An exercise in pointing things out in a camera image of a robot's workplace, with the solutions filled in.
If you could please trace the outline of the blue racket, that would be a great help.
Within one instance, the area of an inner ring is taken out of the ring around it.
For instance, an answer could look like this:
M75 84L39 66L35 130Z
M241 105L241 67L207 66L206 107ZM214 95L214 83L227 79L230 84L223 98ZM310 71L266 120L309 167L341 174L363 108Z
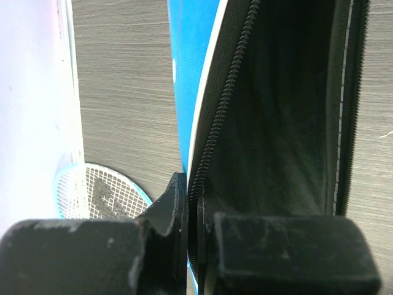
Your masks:
M74 163L60 170L53 196L62 219L133 219L152 204L130 178L95 163Z

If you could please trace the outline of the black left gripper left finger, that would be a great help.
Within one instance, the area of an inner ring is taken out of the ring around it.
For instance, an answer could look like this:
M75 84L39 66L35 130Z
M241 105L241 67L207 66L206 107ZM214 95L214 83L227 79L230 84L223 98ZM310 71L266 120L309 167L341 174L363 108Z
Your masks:
M1 239L2 294L185 294L187 178L134 219L36 219Z

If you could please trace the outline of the blue sport racket bag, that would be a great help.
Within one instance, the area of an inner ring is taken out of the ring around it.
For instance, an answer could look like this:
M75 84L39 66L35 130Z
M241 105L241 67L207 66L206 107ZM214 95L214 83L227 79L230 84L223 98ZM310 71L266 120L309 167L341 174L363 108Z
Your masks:
M344 216L368 1L168 1L189 261L217 211Z

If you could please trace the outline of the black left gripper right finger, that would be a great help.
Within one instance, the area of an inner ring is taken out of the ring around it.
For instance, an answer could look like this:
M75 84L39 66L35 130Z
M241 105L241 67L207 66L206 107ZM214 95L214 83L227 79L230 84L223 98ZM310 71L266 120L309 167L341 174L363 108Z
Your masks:
M198 201L200 294L377 294L361 230L339 216L262 216Z

